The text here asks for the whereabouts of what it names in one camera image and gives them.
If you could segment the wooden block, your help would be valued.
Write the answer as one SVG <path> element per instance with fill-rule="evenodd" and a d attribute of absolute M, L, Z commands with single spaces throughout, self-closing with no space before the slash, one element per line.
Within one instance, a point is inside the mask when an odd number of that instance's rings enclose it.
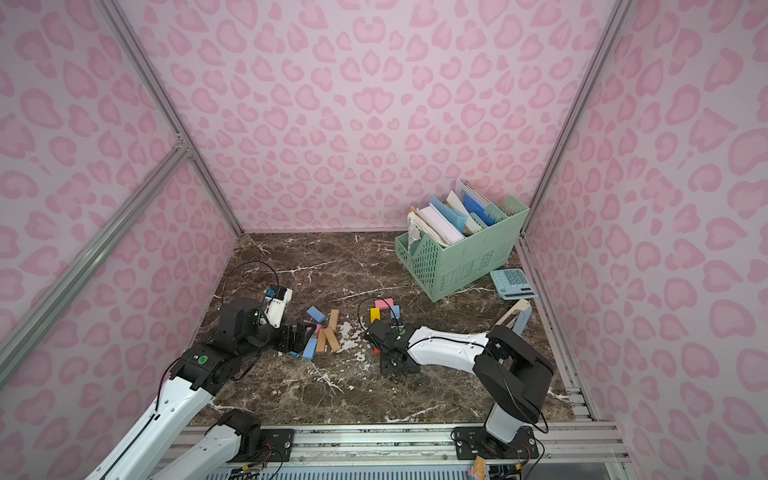
<path fill-rule="evenodd" d="M 333 332 L 337 330 L 339 316 L 340 311 L 338 309 L 333 309 L 330 313 L 328 328 Z"/>
<path fill-rule="evenodd" d="M 326 339 L 325 329 L 321 328 L 319 330 L 319 333 L 318 333 L 315 352 L 316 353 L 323 353 L 325 351 L 325 348 L 326 348 L 326 343 L 327 343 L 327 339 Z"/>

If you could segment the wooden block diagonal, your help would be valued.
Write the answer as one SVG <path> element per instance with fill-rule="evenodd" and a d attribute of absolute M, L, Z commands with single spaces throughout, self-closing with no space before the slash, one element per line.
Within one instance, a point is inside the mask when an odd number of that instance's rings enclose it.
<path fill-rule="evenodd" d="M 324 329 L 326 342 L 333 353 L 337 353 L 341 349 L 341 345 L 336 337 L 335 331 L 331 328 Z"/>

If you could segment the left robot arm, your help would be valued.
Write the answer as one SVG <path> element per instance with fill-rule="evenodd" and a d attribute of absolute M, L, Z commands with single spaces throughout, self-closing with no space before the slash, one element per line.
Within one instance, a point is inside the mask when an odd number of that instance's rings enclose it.
<path fill-rule="evenodd" d="M 161 376 L 157 395 L 117 446 L 90 473 L 92 479 L 205 479 L 230 462 L 242 466 L 233 479 L 274 479 L 290 460 L 294 432 L 265 429 L 241 409 L 225 412 L 201 440 L 165 467 L 159 464 L 189 422 L 224 386 L 238 378 L 244 362 L 275 349 L 305 351 L 317 328 L 282 322 L 285 303 L 267 306 L 239 299 L 223 307 L 219 323 Z"/>

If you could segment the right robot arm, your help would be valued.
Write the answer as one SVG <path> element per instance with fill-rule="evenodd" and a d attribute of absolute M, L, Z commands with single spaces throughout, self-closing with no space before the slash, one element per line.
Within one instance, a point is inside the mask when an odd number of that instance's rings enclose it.
<path fill-rule="evenodd" d="M 384 376 L 418 373 L 441 366 L 473 374 L 494 401 L 485 421 L 487 434 L 509 444 L 523 425 L 536 425 L 555 367 L 512 329 L 496 325 L 478 334 L 428 327 L 394 327 L 376 320 L 365 338 L 380 352 Z"/>

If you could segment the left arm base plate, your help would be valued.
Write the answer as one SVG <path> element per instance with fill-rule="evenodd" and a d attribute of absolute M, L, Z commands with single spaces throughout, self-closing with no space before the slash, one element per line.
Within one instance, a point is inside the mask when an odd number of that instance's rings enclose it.
<path fill-rule="evenodd" d="M 288 462 L 294 442 L 294 429 L 254 428 L 240 437 L 241 443 L 232 462 Z"/>

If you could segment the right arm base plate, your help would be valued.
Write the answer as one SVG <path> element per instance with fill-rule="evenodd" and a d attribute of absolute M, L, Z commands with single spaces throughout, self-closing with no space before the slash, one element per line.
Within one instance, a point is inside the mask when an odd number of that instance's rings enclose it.
<path fill-rule="evenodd" d="M 526 463 L 540 457 L 533 429 L 522 426 L 510 442 L 502 442 L 490 435 L 483 427 L 456 427 L 450 438 L 459 460 L 516 460 Z"/>

